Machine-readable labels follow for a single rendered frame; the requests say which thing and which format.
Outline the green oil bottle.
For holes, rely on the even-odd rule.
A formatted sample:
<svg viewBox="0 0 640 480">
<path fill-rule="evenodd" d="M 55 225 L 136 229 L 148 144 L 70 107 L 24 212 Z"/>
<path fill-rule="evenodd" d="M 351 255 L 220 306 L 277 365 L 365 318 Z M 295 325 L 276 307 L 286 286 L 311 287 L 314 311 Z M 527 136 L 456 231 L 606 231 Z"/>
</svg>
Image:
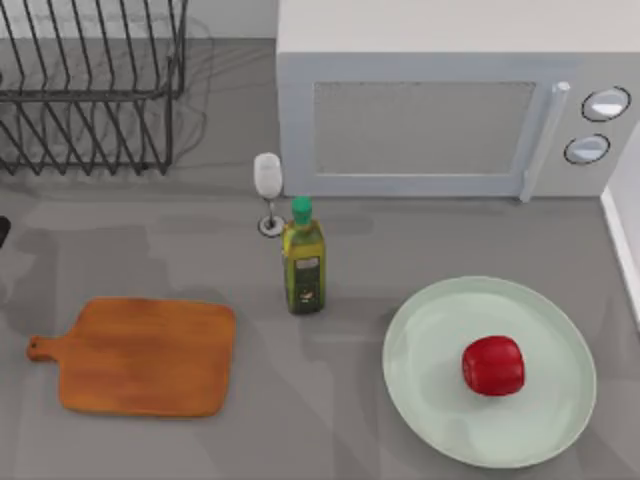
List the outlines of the green oil bottle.
<svg viewBox="0 0 640 480">
<path fill-rule="evenodd" d="M 307 315 L 325 305 L 326 246 L 320 223 L 313 218 L 312 200 L 291 202 L 292 220 L 282 235 L 285 294 L 291 314 Z"/>
</svg>

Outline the clear wine glass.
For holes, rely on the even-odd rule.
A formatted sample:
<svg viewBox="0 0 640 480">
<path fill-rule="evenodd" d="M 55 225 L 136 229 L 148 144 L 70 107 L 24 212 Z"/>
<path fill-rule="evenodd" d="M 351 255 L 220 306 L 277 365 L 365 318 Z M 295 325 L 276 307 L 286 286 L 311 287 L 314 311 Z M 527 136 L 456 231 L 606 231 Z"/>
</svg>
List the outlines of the clear wine glass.
<svg viewBox="0 0 640 480">
<path fill-rule="evenodd" d="M 256 191 L 268 209 L 268 213 L 258 221 L 258 231 L 268 238 L 279 237 L 285 226 L 285 220 L 275 213 L 275 203 L 283 188 L 280 158 L 271 152 L 257 155 L 253 178 Z"/>
</svg>

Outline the microwave oven door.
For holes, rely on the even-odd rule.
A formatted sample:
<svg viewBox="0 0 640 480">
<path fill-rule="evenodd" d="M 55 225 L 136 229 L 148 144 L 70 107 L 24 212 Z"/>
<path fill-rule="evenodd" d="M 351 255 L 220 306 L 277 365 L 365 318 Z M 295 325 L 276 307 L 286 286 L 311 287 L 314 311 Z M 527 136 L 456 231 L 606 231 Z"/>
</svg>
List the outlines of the microwave oven door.
<svg viewBox="0 0 640 480">
<path fill-rule="evenodd" d="M 516 197 L 551 88 L 574 64 L 537 53 L 282 52 L 290 195 Z"/>
</svg>

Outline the pale green plate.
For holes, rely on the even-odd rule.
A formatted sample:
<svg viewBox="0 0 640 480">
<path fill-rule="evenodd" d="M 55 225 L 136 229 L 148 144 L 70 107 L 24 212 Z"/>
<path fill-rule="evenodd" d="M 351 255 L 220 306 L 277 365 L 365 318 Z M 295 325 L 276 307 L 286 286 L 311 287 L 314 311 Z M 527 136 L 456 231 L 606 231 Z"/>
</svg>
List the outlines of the pale green plate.
<svg viewBox="0 0 640 480">
<path fill-rule="evenodd" d="M 463 351 L 489 336 L 515 341 L 525 381 L 516 393 L 475 393 Z M 384 382 L 407 426 L 462 463 L 492 469 L 536 465 L 563 453 L 587 428 L 597 399 L 589 346 L 551 300 L 521 284 L 463 276 L 412 295 L 382 346 Z"/>
</svg>

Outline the wooden cutting board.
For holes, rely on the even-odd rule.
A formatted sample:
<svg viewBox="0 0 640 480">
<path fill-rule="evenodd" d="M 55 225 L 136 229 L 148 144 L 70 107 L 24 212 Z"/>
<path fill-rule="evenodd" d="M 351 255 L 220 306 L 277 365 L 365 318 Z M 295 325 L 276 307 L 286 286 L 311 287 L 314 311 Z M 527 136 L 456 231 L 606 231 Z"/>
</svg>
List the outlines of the wooden cutting board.
<svg viewBox="0 0 640 480">
<path fill-rule="evenodd" d="M 235 333 L 236 316 L 226 305 L 97 297 L 66 334 L 32 337 L 26 355 L 57 364 L 66 409 L 207 417 L 225 403 Z"/>
</svg>

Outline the red bell pepper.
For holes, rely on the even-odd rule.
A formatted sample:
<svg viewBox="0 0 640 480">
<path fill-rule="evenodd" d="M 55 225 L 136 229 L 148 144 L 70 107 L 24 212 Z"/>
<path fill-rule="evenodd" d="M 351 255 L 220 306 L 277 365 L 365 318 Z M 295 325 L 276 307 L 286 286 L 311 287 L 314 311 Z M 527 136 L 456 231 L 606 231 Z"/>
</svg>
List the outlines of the red bell pepper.
<svg viewBox="0 0 640 480">
<path fill-rule="evenodd" d="M 479 338 L 463 351 L 461 367 L 469 389 L 484 396 L 507 396 L 525 384 L 524 358 L 518 344 L 508 336 Z"/>
</svg>

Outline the small microwave knob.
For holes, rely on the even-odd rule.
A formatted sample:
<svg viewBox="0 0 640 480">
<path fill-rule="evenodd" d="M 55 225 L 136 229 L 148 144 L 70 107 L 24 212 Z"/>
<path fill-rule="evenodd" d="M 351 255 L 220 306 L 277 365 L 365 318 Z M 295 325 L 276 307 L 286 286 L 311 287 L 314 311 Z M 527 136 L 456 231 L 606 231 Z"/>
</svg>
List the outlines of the small microwave knob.
<svg viewBox="0 0 640 480">
<path fill-rule="evenodd" d="M 594 134 L 569 142 L 564 150 L 564 157 L 570 164 L 589 165 L 603 159 L 609 149 L 609 139 L 604 135 Z"/>
</svg>

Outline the pale microwave oven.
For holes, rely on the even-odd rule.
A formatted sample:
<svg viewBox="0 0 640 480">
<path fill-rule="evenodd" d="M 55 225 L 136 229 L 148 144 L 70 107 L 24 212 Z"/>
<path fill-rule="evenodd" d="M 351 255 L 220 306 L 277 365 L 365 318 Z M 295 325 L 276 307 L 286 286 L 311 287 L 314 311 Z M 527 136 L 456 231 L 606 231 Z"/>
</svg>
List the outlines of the pale microwave oven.
<svg viewBox="0 0 640 480">
<path fill-rule="evenodd" d="M 571 90 L 533 197 L 591 197 L 605 189 L 640 126 L 640 0 L 280 0 L 282 52 L 537 53 L 574 64 Z M 582 116 L 593 92 L 631 95 L 620 117 Z M 596 163 L 566 161 L 569 142 L 610 141 Z"/>
</svg>

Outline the large microwave knob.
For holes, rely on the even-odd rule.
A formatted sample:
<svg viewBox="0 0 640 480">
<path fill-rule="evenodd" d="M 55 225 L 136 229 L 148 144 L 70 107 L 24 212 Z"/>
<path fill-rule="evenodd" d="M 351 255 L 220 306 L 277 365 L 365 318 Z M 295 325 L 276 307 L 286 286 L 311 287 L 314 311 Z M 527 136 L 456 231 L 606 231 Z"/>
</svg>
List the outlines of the large microwave knob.
<svg viewBox="0 0 640 480">
<path fill-rule="evenodd" d="M 618 86 L 591 93 L 582 103 L 582 116 L 594 123 L 620 117 L 631 105 L 630 93 Z"/>
</svg>

